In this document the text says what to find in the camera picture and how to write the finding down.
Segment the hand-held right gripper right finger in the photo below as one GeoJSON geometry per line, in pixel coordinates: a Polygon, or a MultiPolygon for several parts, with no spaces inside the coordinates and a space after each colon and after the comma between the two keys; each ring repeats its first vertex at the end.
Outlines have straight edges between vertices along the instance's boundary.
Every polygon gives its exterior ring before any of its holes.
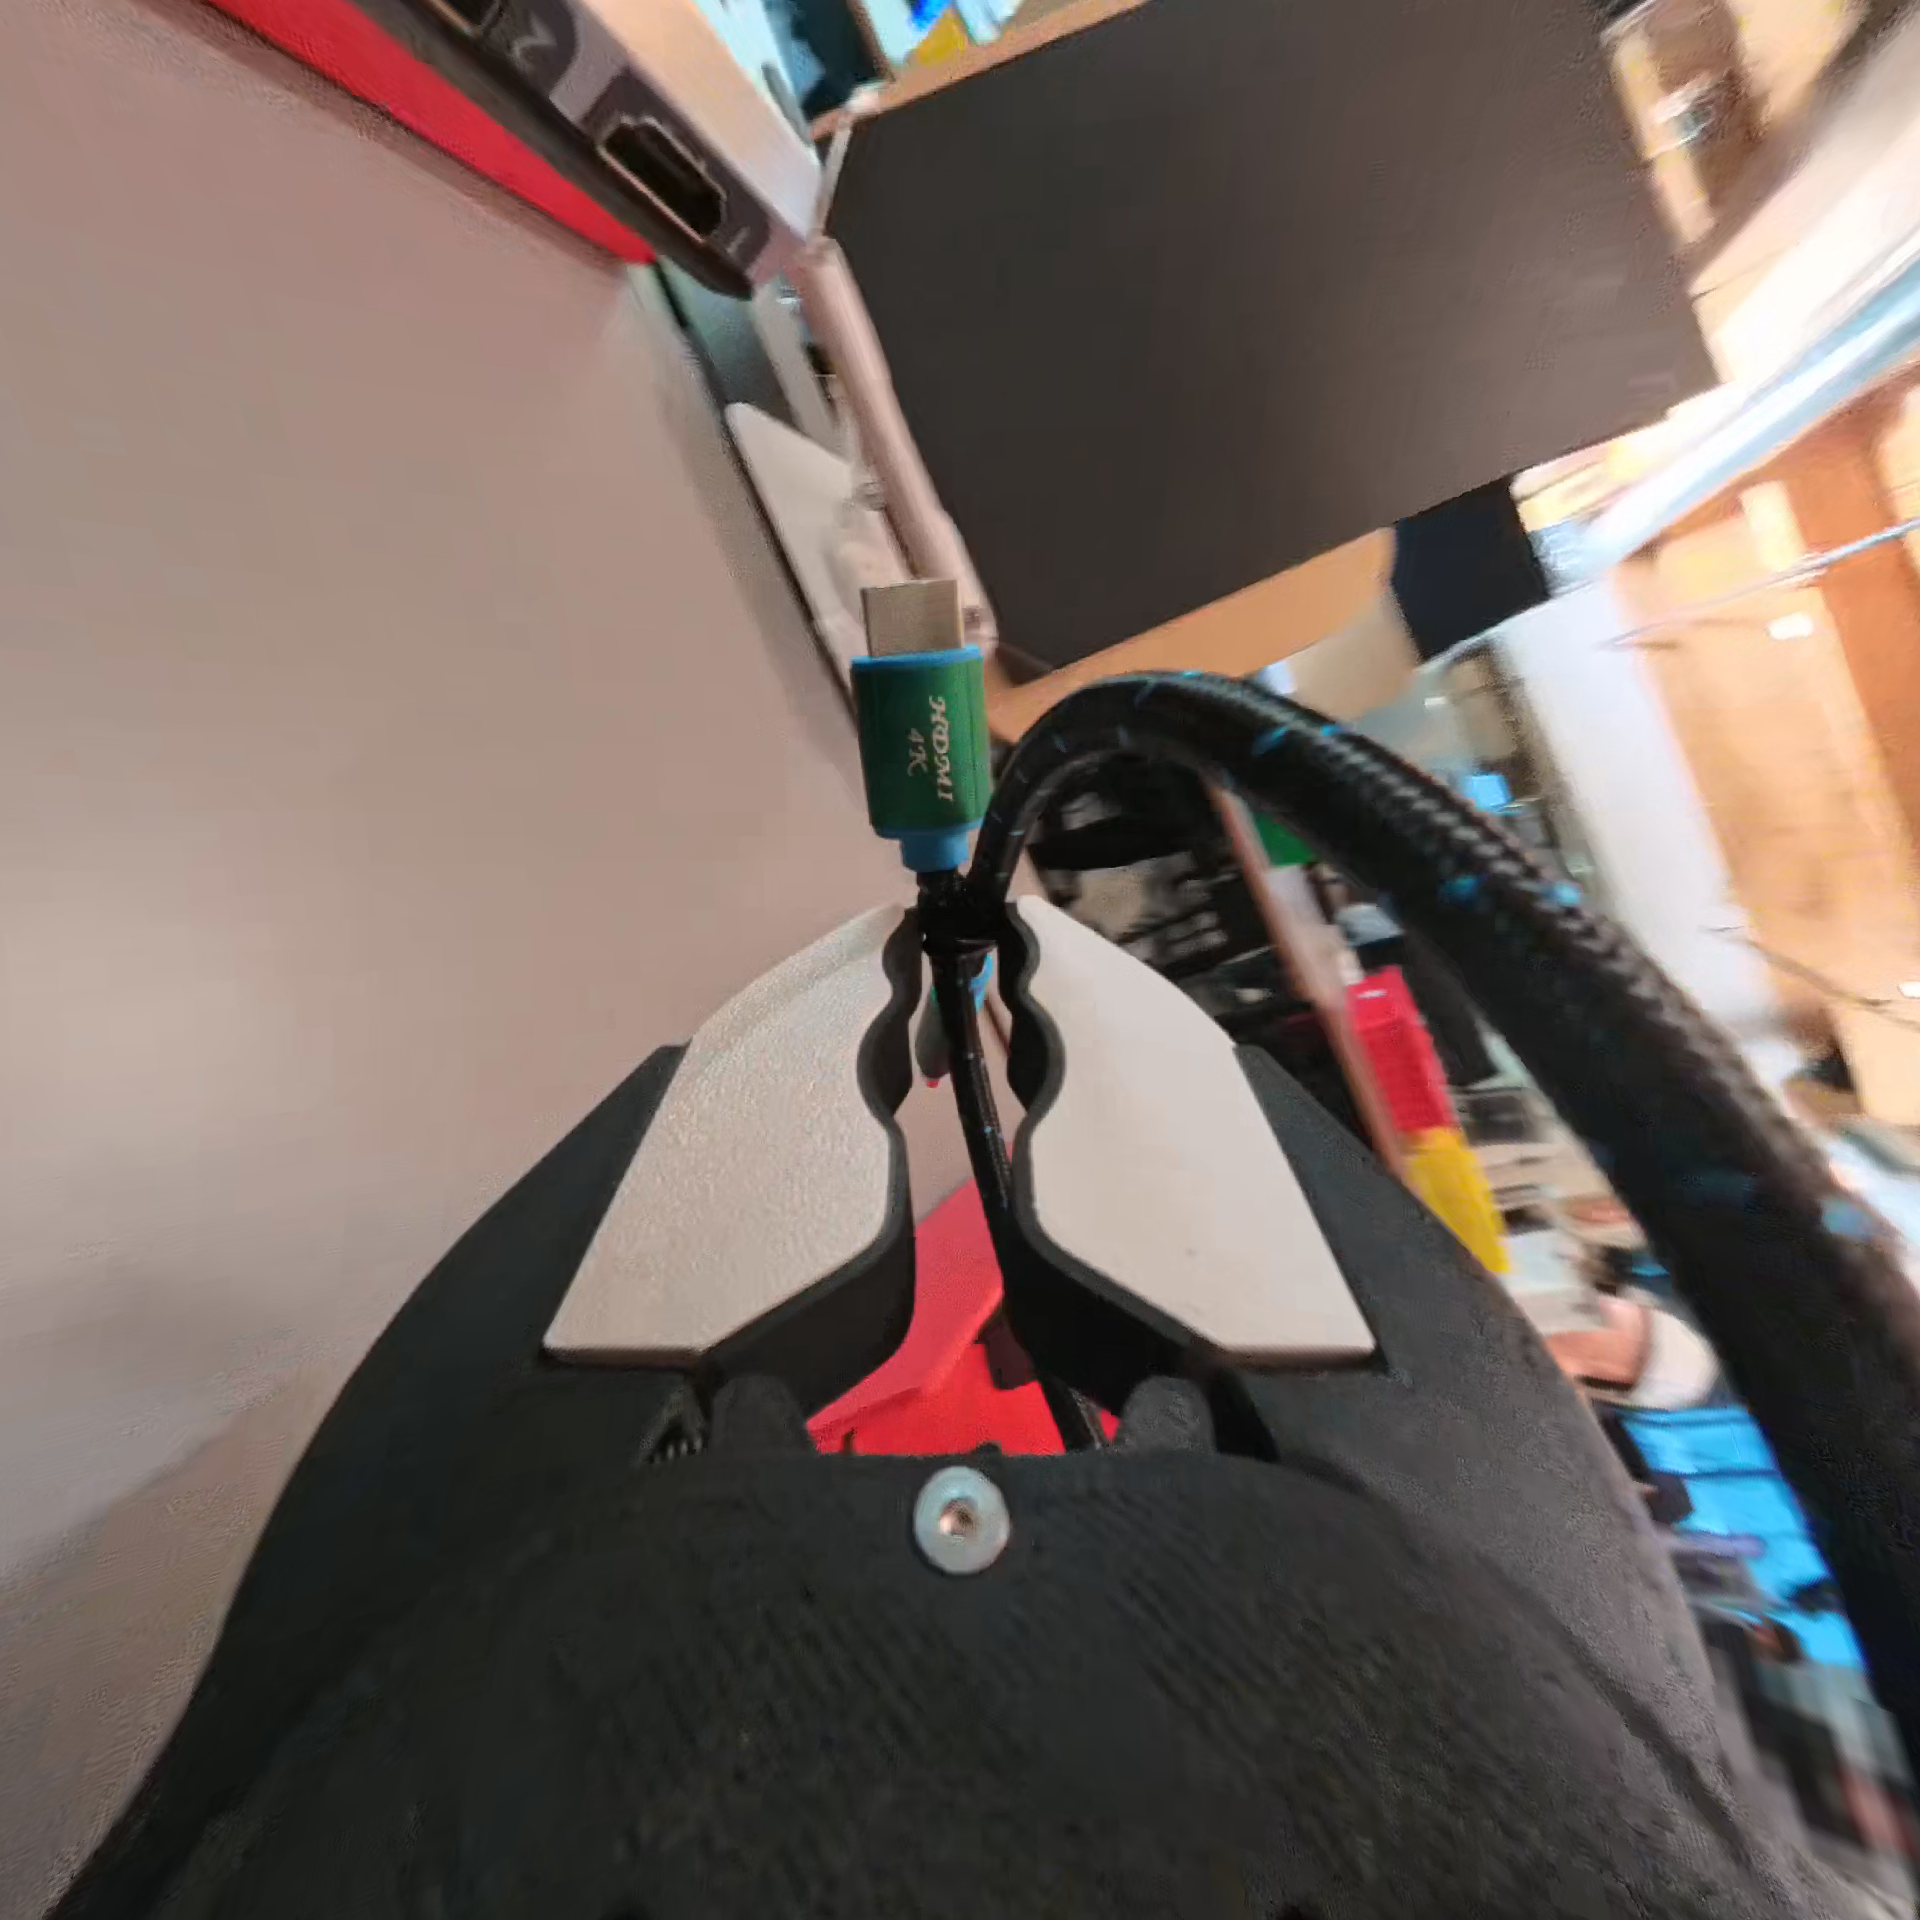
{"type": "Polygon", "coordinates": [[[1131,1398],[1375,1356],[1255,1066],[1186,987],[1019,896],[997,996],[1021,1102],[1008,1306],[1039,1372],[1131,1398]]]}

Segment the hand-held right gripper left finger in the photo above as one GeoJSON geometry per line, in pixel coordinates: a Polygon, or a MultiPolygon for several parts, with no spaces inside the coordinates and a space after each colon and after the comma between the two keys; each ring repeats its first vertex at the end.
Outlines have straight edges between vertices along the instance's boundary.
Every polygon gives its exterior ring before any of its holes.
{"type": "Polygon", "coordinates": [[[558,1367],[839,1406],[915,1321],[901,1107],[922,931],[881,905],[722,999],[675,1063],[547,1328],[558,1367]]]}

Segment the silver video switch with cable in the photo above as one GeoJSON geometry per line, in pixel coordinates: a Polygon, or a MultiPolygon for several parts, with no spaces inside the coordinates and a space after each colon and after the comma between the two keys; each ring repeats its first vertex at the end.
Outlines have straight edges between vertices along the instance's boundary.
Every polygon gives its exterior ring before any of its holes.
{"type": "Polygon", "coordinates": [[[598,212],[607,251],[652,251],[736,302],[800,251],[821,164],[719,8],[399,0],[365,18],[501,136],[489,182],[581,238],[598,212]]]}

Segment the red plastic bin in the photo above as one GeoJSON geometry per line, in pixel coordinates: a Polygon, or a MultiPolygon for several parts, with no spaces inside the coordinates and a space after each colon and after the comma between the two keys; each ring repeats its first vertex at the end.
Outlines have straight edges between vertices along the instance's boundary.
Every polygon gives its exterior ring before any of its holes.
{"type": "Polygon", "coordinates": [[[1035,1367],[997,1325],[997,1261],[975,1185],[915,1224],[915,1321],[890,1367],[807,1418],[821,1454],[1064,1454],[1035,1367]]]}
{"type": "Polygon", "coordinates": [[[571,244],[627,270],[655,257],[655,244],[582,182],[571,147],[515,105],[432,8],[215,0],[215,12],[571,244]]]}

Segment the small red storage bin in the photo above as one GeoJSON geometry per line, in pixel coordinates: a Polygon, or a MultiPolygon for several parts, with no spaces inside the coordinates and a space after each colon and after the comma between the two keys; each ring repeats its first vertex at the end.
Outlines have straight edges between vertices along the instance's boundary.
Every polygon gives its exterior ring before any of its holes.
{"type": "Polygon", "coordinates": [[[1347,1028],[1403,1142],[1460,1136],[1449,1070],[1399,968],[1347,987],[1347,1028]]]}

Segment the yellow storage bin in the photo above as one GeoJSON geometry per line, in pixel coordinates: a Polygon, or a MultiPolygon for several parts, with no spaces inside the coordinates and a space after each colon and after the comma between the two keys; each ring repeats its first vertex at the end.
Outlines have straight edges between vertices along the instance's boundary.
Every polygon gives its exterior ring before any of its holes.
{"type": "Polygon", "coordinates": [[[1460,1129],[1407,1136],[1403,1175],[1429,1212],[1444,1216],[1490,1272],[1509,1272],[1505,1212],[1460,1129]]]}

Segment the black wood-edged divider panel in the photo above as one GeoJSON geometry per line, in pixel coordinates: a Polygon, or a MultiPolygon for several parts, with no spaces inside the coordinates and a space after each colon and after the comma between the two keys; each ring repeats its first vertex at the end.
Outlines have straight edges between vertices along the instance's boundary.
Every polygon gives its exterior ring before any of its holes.
{"type": "Polygon", "coordinates": [[[839,136],[997,739],[1269,669],[1380,599],[1399,521],[1715,390],[1589,8],[1068,8],[839,136]]]}

